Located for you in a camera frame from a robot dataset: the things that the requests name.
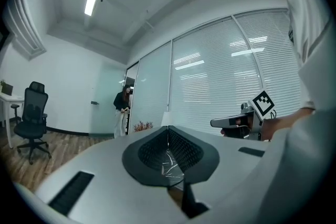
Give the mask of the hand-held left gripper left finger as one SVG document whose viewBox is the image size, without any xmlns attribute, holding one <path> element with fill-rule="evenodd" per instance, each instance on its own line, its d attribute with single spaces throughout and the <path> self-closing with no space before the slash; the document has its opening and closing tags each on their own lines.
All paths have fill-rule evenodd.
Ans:
<svg viewBox="0 0 336 224">
<path fill-rule="evenodd" d="M 34 193 L 20 184 L 15 188 L 46 224 L 183 224 L 188 218 L 166 188 L 138 183 L 122 164 L 127 146 L 155 131 L 157 128 L 89 147 L 50 174 Z M 93 178 L 64 216 L 49 203 L 78 172 Z"/>
</svg>

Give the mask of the white slatted window blinds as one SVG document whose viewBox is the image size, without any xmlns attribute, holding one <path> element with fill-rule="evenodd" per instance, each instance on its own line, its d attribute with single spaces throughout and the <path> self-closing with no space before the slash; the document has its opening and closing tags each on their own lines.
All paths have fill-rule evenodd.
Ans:
<svg viewBox="0 0 336 224">
<path fill-rule="evenodd" d="M 289 15 L 267 9 L 232 15 L 185 33 L 143 57 L 138 66 L 130 131 L 173 124 L 219 135 L 210 121 L 240 113 L 262 90 L 277 116 L 300 107 L 298 67 L 288 38 Z"/>
</svg>

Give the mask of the person's right hand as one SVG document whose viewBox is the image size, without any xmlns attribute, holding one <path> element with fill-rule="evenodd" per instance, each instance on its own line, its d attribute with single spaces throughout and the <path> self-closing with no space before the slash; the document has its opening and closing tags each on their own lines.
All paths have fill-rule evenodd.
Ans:
<svg viewBox="0 0 336 224">
<path fill-rule="evenodd" d="M 223 128 L 221 134 L 230 138 L 244 139 L 250 134 L 250 128 L 248 126 L 236 126 L 234 128 Z"/>
</svg>

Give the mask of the white desk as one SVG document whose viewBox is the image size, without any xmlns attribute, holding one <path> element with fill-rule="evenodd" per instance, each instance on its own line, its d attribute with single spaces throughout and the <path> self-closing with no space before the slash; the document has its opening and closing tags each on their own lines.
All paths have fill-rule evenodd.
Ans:
<svg viewBox="0 0 336 224">
<path fill-rule="evenodd" d="M 9 111 L 12 104 L 21 105 L 21 109 L 23 111 L 24 97 L 20 97 L 15 94 L 8 95 L 0 92 L 0 122 L 6 130 L 9 148 L 13 148 L 9 117 Z"/>
</svg>

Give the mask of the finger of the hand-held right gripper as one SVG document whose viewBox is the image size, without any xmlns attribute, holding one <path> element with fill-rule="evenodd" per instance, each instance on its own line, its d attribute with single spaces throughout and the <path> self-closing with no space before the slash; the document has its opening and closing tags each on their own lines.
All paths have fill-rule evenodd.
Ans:
<svg viewBox="0 0 336 224">
<path fill-rule="evenodd" d="M 221 129 L 233 129 L 239 126 L 248 126 L 248 115 L 239 114 L 221 119 L 212 119 L 210 125 L 211 127 Z"/>
</svg>

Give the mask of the black office chair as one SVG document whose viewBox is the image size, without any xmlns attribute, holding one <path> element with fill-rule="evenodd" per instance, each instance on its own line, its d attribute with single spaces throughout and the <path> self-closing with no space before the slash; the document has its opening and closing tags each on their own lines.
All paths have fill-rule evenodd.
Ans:
<svg viewBox="0 0 336 224">
<path fill-rule="evenodd" d="M 47 133 L 47 114 L 44 113 L 48 94 L 45 92 L 45 85 L 33 81 L 25 89 L 22 120 L 16 124 L 13 131 L 19 137 L 28 140 L 27 144 L 16 147 L 21 153 L 22 148 L 29 148 L 28 162 L 32 165 L 32 153 L 35 149 L 47 153 L 51 158 L 51 153 L 47 142 L 42 137 Z"/>
</svg>

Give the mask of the person's right forearm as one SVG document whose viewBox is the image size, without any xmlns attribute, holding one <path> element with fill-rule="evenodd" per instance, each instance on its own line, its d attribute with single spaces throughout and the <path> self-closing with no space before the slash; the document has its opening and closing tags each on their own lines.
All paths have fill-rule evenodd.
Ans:
<svg viewBox="0 0 336 224">
<path fill-rule="evenodd" d="M 271 140 L 276 131 L 292 127 L 296 121 L 305 116 L 311 115 L 313 111 L 314 110 L 310 108 L 301 108 L 297 112 L 288 116 L 264 120 L 260 131 L 261 140 Z"/>
</svg>

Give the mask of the frosted glass door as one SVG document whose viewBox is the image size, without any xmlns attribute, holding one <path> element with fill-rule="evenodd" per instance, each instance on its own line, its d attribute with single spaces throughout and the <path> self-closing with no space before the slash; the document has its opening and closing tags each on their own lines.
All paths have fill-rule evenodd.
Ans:
<svg viewBox="0 0 336 224">
<path fill-rule="evenodd" d="M 113 105 L 116 95 L 122 91 L 125 79 L 125 70 L 110 63 L 103 63 L 94 95 L 91 101 L 99 105 L 91 104 L 91 121 L 89 136 L 112 137 L 115 124 L 115 106 Z"/>
</svg>

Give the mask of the dried plant in white vase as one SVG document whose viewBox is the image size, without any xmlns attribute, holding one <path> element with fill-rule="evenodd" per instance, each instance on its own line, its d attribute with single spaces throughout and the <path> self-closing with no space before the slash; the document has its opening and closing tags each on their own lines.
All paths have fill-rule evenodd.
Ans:
<svg viewBox="0 0 336 224">
<path fill-rule="evenodd" d="M 140 121 L 139 123 L 137 123 L 133 126 L 133 131 L 134 132 L 144 131 L 144 130 L 151 129 L 152 127 L 153 127 L 152 122 L 142 122 L 142 121 Z"/>
</svg>

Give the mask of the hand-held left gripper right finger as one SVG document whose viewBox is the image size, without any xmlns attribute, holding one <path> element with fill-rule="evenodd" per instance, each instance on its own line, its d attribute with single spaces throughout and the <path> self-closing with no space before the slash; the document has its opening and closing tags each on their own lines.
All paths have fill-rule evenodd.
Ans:
<svg viewBox="0 0 336 224">
<path fill-rule="evenodd" d="M 184 174 L 182 211 L 194 218 L 224 201 L 257 166 L 266 142 L 169 126 L 170 151 Z"/>
</svg>

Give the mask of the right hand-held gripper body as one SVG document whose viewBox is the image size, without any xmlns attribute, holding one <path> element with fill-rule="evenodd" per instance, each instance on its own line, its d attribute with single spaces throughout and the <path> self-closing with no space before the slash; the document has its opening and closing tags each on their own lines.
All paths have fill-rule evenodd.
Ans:
<svg viewBox="0 0 336 224">
<path fill-rule="evenodd" d="M 264 120 L 275 117 L 275 104 L 265 90 L 241 105 L 241 126 L 247 127 L 243 137 L 247 140 L 261 140 L 261 128 Z"/>
</svg>

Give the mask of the person's white shirt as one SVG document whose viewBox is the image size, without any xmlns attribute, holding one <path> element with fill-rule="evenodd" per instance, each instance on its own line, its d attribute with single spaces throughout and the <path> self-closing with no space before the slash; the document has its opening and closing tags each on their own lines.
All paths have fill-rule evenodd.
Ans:
<svg viewBox="0 0 336 224">
<path fill-rule="evenodd" d="M 336 21 L 326 0 L 287 4 L 301 108 L 314 111 L 265 140 L 269 146 L 249 176 L 198 222 L 327 222 L 336 159 Z"/>
</svg>

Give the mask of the round black marble table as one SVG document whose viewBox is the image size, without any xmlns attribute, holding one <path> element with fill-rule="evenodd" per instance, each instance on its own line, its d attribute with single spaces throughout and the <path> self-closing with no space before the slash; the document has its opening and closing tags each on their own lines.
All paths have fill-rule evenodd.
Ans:
<svg viewBox="0 0 336 224">
<path fill-rule="evenodd" d="M 167 150 L 163 157 L 161 174 L 168 179 L 171 187 L 182 184 L 184 173 L 171 151 Z"/>
</svg>

